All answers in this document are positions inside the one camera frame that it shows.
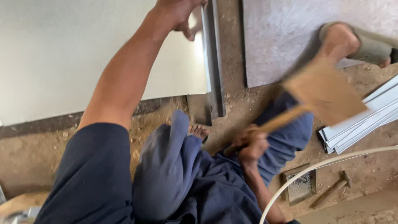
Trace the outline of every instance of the person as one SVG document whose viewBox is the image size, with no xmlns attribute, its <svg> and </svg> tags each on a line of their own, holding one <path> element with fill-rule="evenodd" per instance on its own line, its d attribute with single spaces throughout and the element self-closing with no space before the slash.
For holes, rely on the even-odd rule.
<svg viewBox="0 0 398 224">
<path fill-rule="evenodd" d="M 201 4 L 205 1 L 158 0 L 116 53 L 66 145 L 35 223 L 259 223 L 272 197 L 267 186 L 296 151 L 304 150 L 312 133 L 313 115 L 307 113 L 269 135 L 251 135 L 297 103 L 286 92 L 234 139 L 234 146 L 248 143 L 234 157 L 201 150 L 208 130 L 190 127 L 188 116 L 176 111 L 171 125 L 163 124 L 144 143 L 131 181 L 130 118 L 166 36 L 176 30 L 192 40 L 187 19 Z M 336 64 L 360 44 L 347 25 L 334 24 L 313 61 Z M 266 220 L 286 223 L 276 204 Z"/>
</svg>

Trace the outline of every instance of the bare foot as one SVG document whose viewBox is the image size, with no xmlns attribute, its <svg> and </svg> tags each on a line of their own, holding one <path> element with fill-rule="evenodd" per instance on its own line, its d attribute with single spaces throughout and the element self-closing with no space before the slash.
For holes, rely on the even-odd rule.
<svg viewBox="0 0 398 224">
<path fill-rule="evenodd" d="M 203 126 L 189 126 L 188 132 L 204 140 L 209 136 L 209 130 Z"/>
<path fill-rule="evenodd" d="M 345 24 L 334 24 L 328 28 L 325 40 L 317 57 L 329 57 L 337 64 L 341 59 L 358 51 L 360 42 L 352 30 Z M 391 58 L 379 64 L 385 68 L 391 63 Z"/>
</svg>

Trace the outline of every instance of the stack of metal strips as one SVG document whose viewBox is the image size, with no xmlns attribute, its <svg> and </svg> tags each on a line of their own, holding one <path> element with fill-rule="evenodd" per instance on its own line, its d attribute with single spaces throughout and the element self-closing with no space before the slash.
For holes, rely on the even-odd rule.
<svg viewBox="0 0 398 224">
<path fill-rule="evenodd" d="M 329 154 L 340 154 L 376 128 L 398 119 L 398 75 L 363 102 L 369 110 L 319 131 Z"/>
</svg>

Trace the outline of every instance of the concrete floor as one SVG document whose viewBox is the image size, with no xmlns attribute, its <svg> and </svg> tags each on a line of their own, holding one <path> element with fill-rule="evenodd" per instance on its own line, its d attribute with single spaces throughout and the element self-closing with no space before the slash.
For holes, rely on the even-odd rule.
<svg viewBox="0 0 398 224">
<path fill-rule="evenodd" d="M 250 124 L 282 90 L 278 84 L 245 88 L 239 1 L 219 1 L 218 11 L 227 116 L 213 121 L 210 138 L 205 146 L 205 150 L 211 154 L 230 141 L 241 128 Z M 380 70 L 377 66 L 363 64 L 344 69 L 343 72 L 360 94 L 366 95 L 398 74 L 398 66 L 393 65 Z M 132 118 L 129 130 L 132 176 L 138 163 L 141 145 L 156 127 L 170 122 L 170 116 L 175 109 L 182 109 L 188 113 L 184 97 L 170 98 L 168 103 L 156 112 Z M 314 133 L 321 126 L 321 122 L 316 119 Z M 75 132 L 76 129 L 71 128 L 0 140 L 0 184 L 6 197 L 10 199 L 25 192 L 50 189 L 66 142 Z M 398 122 L 375 130 L 347 151 L 390 145 L 398 145 Z M 324 152 L 314 134 L 306 149 L 298 152 L 296 159 L 288 162 L 283 171 L 305 163 L 314 164 L 333 156 L 336 155 L 328 155 Z M 342 190 L 325 206 L 396 187 L 398 168 L 393 165 L 396 161 L 398 161 L 398 153 L 379 153 L 319 169 L 317 171 L 318 195 L 339 179 L 341 170 L 346 170 L 352 177 L 353 187 Z M 270 190 L 275 192 L 280 185 L 279 179 L 274 178 Z M 284 198 L 280 198 L 278 203 L 287 218 L 294 218 L 311 213 L 312 210 L 308 206 L 316 197 L 313 196 L 292 207 L 288 206 Z"/>
</svg>

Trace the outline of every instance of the blue clothing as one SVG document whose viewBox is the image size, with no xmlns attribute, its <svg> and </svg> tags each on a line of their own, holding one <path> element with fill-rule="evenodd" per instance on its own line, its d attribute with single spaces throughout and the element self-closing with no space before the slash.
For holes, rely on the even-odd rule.
<svg viewBox="0 0 398 224">
<path fill-rule="evenodd" d="M 262 124 L 296 101 L 281 95 L 255 121 Z M 264 183 L 303 150 L 312 132 L 305 114 L 274 133 L 259 161 Z M 157 128 L 143 145 L 131 184 L 129 135 L 116 124 L 79 130 L 68 142 L 52 192 L 36 223 L 258 223 L 261 210 L 236 158 L 211 157 L 187 136 L 188 116 Z"/>
</svg>

